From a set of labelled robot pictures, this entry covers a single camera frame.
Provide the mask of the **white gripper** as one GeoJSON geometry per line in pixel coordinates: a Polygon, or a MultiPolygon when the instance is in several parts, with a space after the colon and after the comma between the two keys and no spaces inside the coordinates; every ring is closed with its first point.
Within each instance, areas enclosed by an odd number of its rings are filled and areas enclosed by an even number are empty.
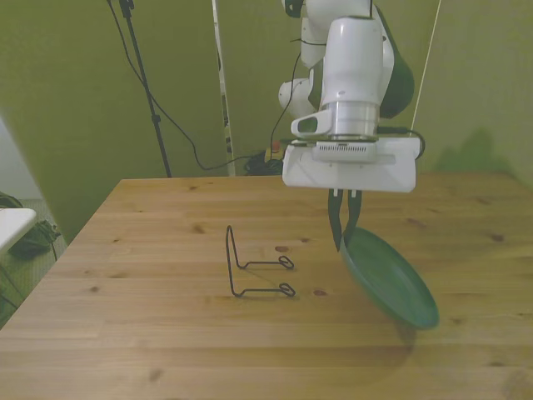
{"type": "Polygon", "coordinates": [[[420,140],[415,137],[385,137],[375,142],[296,140],[285,152],[282,180],[289,187],[330,189],[328,218],[339,252],[342,190],[350,190],[343,233],[350,240],[361,215],[362,191],[411,192],[416,186],[419,152],[420,140]]]}

